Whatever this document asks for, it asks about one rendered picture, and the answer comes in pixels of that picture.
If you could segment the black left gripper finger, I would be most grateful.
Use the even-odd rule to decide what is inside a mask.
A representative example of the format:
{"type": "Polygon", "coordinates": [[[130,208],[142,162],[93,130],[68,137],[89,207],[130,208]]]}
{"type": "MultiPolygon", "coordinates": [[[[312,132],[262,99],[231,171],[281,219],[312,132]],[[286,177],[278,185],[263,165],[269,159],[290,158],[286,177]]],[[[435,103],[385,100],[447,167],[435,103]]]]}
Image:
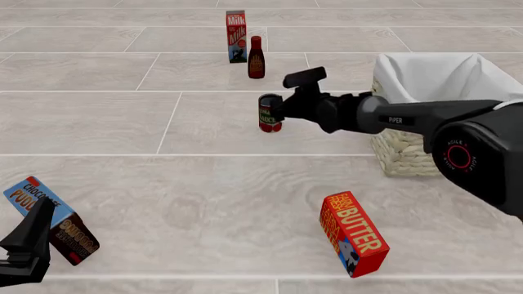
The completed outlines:
{"type": "Polygon", "coordinates": [[[7,256],[49,258],[49,233],[54,210],[55,205],[49,198],[40,198],[17,227],[0,241],[7,256]]]}

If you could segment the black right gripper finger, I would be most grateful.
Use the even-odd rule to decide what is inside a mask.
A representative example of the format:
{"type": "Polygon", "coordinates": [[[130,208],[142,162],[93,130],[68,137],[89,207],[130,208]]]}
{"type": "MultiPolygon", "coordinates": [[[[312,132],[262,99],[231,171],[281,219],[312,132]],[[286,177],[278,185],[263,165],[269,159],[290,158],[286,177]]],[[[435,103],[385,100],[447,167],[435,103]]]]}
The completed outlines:
{"type": "Polygon", "coordinates": [[[276,123],[283,122],[285,120],[282,101],[272,101],[270,103],[270,115],[276,123]]]}

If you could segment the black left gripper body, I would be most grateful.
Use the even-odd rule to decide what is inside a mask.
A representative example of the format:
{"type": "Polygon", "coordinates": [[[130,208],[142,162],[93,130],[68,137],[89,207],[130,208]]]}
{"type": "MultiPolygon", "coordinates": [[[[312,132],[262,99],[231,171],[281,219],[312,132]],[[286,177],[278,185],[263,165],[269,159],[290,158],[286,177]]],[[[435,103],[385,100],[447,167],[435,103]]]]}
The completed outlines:
{"type": "Polygon", "coordinates": [[[42,282],[51,261],[48,245],[2,248],[7,251],[7,259],[0,260],[0,284],[42,282]]]}

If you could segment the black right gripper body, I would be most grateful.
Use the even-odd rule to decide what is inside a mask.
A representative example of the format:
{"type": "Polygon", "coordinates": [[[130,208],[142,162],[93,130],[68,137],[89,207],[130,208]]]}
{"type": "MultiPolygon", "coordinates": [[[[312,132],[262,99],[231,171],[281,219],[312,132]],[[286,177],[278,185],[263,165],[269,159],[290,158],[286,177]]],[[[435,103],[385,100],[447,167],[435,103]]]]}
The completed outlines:
{"type": "Polygon", "coordinates": [[[317,123],[317,107],[328,97],[327,93],[295,92],[282,104],[282,115],[285,118],[305,119],[317,123]]]}

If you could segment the tomato sauce tin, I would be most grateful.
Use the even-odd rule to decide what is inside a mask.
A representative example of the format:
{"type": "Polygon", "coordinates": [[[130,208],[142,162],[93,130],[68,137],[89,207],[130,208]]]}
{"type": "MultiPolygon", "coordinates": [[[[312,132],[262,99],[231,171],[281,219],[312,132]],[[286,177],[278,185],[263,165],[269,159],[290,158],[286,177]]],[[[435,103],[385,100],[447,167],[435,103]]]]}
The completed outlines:
{"type": "Polygon", "coordinates": [[[282,122],[274,117],[274,109],[281,105],[283,97],[276,94],[265,94],[258,99],[258,126],[267,133],[278,132],[282,122]]]}

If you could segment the dark red sauce bottle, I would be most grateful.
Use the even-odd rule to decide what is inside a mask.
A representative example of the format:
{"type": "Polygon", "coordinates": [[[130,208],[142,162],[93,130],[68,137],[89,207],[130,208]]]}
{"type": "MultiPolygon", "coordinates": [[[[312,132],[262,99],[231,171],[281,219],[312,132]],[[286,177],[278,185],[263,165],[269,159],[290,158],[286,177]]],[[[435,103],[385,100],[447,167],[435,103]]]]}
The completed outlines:
{"type": "Polygon", "coordinates": [[[248,77],[261,79],[265,77],[266,65],[262,50],[262,38],[260,36],[251,37],[251,50],[248,54],[248,77]]]}

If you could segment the pale wicker basket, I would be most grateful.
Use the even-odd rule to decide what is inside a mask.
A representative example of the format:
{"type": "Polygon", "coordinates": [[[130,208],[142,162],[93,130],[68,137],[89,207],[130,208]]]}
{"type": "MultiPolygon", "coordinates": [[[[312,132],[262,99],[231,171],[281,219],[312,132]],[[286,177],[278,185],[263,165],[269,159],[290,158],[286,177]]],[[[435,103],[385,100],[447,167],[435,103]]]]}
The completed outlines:
{"type": "Polygon", "coordinates": [[[370,144],[386,176],[440,176],[419,134],[385,129],[372,135],[370,144]]]}

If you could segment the white cloth basket liner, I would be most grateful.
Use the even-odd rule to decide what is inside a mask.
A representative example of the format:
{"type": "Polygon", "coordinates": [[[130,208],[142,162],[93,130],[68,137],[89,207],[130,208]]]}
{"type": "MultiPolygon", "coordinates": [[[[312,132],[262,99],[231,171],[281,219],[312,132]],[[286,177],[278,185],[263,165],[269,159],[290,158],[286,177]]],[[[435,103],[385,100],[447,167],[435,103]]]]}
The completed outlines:
{"type": "Polygon", "coordinates": [[[523,85],[477,53],[383,53],[372,93],[392,104],[452,100],[523,102],[523,85]]]}

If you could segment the blue brown chocolate pudding box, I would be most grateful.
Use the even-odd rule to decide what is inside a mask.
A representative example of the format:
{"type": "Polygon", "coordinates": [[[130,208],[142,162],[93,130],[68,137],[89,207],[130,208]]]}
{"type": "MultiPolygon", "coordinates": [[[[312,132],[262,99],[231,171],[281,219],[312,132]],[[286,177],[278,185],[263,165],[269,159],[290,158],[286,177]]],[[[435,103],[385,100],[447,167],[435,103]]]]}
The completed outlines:
{"type": "Polygon", "coordinates": [[[77,212],[52,192],[38,178],[30,176],[3,194],[13,207],[26,216],[43,197],[49,198],[55,210],[50,226],[50,244],[73,266],[80,264],[100,247],[77,212]]]}

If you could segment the red and white milk carton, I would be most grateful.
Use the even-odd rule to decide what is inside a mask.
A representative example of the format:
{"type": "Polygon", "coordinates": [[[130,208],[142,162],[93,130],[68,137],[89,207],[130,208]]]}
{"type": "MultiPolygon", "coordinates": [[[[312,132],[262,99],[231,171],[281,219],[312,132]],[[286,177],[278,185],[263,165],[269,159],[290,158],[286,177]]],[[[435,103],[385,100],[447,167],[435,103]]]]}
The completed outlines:
{"type": "Polygon", "coordinates": [[[248,53],[245,11],[227,11],[226,30],[229,62],[246,63],[248,53]]]}

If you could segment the red butter box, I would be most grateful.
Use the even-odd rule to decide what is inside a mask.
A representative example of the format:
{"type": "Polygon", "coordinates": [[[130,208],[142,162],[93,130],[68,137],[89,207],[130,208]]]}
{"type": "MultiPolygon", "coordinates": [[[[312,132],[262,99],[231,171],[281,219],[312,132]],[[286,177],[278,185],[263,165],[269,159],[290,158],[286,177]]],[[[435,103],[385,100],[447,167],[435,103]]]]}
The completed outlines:
{"type": "Polygon", "coordinates": [[[351,278],[377,271],[390,247],[349,192],[324,198],[319,221],[351,278]]]}

